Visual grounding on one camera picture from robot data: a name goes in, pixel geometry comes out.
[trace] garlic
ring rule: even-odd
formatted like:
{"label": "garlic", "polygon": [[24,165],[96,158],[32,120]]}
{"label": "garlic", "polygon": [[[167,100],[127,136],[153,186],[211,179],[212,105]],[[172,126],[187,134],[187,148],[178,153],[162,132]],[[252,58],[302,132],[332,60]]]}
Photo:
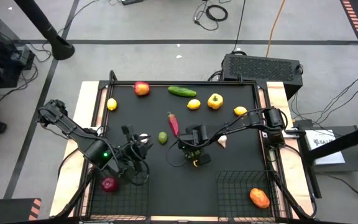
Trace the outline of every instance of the garlic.
{"label": "garlic", "polygon": [[226,136],[221,136],[218,139],[218,143],[225,149],[226,148],[226,141],[227,141],[227,137]]}
{"label": "garlic", "polygon": [[[148,136],[148,134],[141,134],[139,137],[146,137]],[[149,141],[149,138],[145,138],[140,140],[143,144],[146,144]]]}

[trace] lemon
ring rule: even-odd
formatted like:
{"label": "lemon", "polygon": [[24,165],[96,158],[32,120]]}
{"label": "lemon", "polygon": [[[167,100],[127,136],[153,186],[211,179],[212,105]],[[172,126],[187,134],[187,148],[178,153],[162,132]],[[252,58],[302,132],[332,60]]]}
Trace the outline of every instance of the lemon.
{"label": "lemon", "polygon": [[117,108],[117,101],[113,98],[110,98],[108,101],[107,101],[107,108],[109,110],[115,110]]}
{"label": "lemon", "polygon": [[238,107],[234,108],[234,113],[237,116],[241,116],[241,115],[245,114],[246,112],[247,112],[247,109],[243,106],[238,106]]}
{"label": "lemon", "polygon": [[199,100],[190,100],[189,103],[187,104],[187,107],[191,110],[195,110],[198,109],[201,105],[201,102]]}

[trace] concrete floor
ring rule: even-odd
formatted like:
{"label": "concrete floor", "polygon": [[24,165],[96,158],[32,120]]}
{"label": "concrete floor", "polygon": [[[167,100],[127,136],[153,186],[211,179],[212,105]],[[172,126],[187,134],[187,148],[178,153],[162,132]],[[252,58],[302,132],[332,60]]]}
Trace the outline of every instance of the concrete floor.
{"label": "concrete floor", "polygon": [[[56,29],[64,27],[73,3],[74,6],[78,3],[78,11],[89,2],[37,0]],[[42,88],[51,78],[46,100],[63,100],[69,116],[73,116],[81,82],[107,80],[112,69],[120,80],[206,80],[220,69],[224,54],[234,46],[213,44],[211,40],[236,39],[242,1],[224,5],[229,18],[214,32],[193,23],[193,13],[199,4],[196,0],[147,0],[130,6],[110,6],[108,0],[99,0],[81,11],[73,20],[67,39],[95,40],[96,44],[76,44],[76,53],[68,60],[57,63],[50,59],[36,63],[40,71],[38,79],[26,90],[17,91],[0,102],[0,120],[9,125],[0,135],[0,198],[6,193]],[[267,40],[279,6],[279,0],[247,0],[240,40]],[[0,18],[21,39],[34,42],[43,39],[14,1],[0,1]],[[207,19],[201,22],[214,26]],[[302,113],[324,108],[333,96],[358,77],[358,45],[345,42],[326,45],[324,42],[357,40],[339,0],[287,0],[273,38],[308,40],[307,45],[288,42],[288,45],[273,45],[270,49],[270,57],[295,59],[304,65],[304,85],[298,100]],[[176,41],[173,44],[143,41],[102,44],[97,41],[161,40],[163,43],[167,39]],[[198,40],[198,44],[189,44],[186,41],[189,39]],[[312,45],[317,40],[322,41],[320,45]],[[253,56],[264,56],[267,49],[265,44],[240,44],[237,47]],[[351,95],[344,95],[338,103]],[[353,124],[358,125],[358,95],[324,122],[326,126]],[[49,215],[65,146],[65,140],[37,127],[13,191],[13,198],[40,197],[40,218]],[[358,173],[338,176],[358,189]],[[317,199],[316,217],[324,221],[358,223],[358,195],[336,180],[325,176],[319,176],[318,180],[323,198]]]}

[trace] red chili pepper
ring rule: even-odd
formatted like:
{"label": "red chili pepper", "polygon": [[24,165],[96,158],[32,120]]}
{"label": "red chili pepper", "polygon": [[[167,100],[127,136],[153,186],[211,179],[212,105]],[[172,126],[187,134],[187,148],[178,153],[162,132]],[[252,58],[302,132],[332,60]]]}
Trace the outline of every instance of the red chili pepper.
{"label": "red chili pepper", "polygon": [[177,117],[174,114],[171,114],[171,112],[168,112],[168,114],[169,114],[168,115],[169,126],[171,127],[173,135],[175,137],[178,137],[178,135],[179,135],[179,124],[178,124]]}

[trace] black wire basket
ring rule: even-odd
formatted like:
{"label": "black wire basket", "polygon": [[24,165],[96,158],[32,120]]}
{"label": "black wire basket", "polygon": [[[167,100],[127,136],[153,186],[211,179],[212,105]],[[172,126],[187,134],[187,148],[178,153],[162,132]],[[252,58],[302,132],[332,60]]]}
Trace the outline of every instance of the black wire basket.
{"label": "black wire basket", "polygon": [[[221,171],[216,179],[219,221],[274,222],[285,215],[278,199],[278,188],[269,178],[271,171]],[[268,208],[257,207],[250,199],[253,188],[263,190]]]}
{"label": "black wire basket", "polygon": [[[86,216],[96,222],[104,221],[144,221],[149,217],[149,182],[142,186],[130,183],[121,184],[115,192],[105,192],[101,183],[111,174],[97,171],[89,190]],[[134,182],[143,182],[144,174],[133,178]]]}

